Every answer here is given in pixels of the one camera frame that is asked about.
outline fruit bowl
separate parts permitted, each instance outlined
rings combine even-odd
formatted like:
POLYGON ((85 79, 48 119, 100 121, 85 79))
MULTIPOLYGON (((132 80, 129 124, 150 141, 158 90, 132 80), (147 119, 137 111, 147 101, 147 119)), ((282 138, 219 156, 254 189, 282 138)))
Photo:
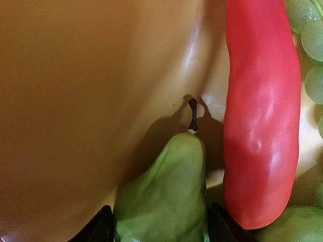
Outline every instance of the fruit bowl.
MULTIPOLYGON (((5 1, 0 22, 0 235, 67 241, 142 174, 198 100, 207 197, 222 203, 225 1, 5 1)), ((294 35, 302 79, 311 60, 294 35)), ((323 182, 323 105, 302 88, 290 204, 323 182)))

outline red chili pepper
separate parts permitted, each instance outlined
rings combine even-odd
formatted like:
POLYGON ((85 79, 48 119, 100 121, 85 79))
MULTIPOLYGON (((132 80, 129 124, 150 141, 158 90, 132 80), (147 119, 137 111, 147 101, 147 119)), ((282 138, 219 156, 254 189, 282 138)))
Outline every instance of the red chili pepper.
POLYGON ((299 157, 301 73, 283 0, 226 0, 224 202, 244 228, 286 208, 299 157))

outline black plastic piece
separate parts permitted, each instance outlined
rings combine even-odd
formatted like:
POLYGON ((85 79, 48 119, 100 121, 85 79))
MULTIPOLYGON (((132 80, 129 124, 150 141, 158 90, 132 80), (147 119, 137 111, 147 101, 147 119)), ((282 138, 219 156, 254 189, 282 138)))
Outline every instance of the black plastic piece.
POLYGON ((113 238, 112 210, 105 205, 69 242, 113 242, 113 238))
POLYGON ((210 242, 259 242, 217 203, 208 211, 208 236, 210 242))
POLYGON ((194 132, 197 132, 197 101, 194 98, 191 98, 188 101, 188 104, 190 105, 192 109, 192 121, 190 123, 190 126, 188 127, 189 130, 193 130, 194 132))

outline pear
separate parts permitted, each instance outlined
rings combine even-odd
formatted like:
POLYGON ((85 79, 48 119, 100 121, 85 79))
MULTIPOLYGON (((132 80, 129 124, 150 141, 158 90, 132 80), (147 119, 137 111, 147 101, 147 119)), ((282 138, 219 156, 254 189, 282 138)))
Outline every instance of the pear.
POLYGON ((188 131, 174 135, 153 165, 117 192, 116 242, 209 241, 205 147, 195 135, 196 100, 189 105, 188 131))

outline grape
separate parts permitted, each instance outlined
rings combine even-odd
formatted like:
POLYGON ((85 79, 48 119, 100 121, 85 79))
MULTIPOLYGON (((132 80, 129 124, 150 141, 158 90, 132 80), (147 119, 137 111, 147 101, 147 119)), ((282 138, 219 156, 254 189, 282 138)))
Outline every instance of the grape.
POLYGON ((308 57, 309 63, 312 67, 315 66, 323 66, 323 62, 318 62, 317 60, 312 59, 311 57, 308 57))
POLYGON ((291 29, 301 34, 306 23, 321 20, 321 16, 310 0, 289 0, 286 11, 291 29))
MULTIPOLYGON (((319 135, 321 135, 322 139, 323 139, 323 116, 319 119, 318 121, 318 132, 319 132, 319 135)), ((321 200, 321 203, 322 203, 322 208, 323 208, 323 184, 321 186, 321 190, 322 190, 322 200, 321 200)))
POLYGON ((323 21, 307 23, 301 38, 303 49, 308 56, 323 62, 323 21))
POLYGON ((305 78, 305 91, 313 102, 323 104, 323 66, 309 70, 305 78))
POLYGON ((314 6, 316 7, 318 14, 321 16, 321 19, 323 19, 323 1, 322 0, 310 0, 314 6))

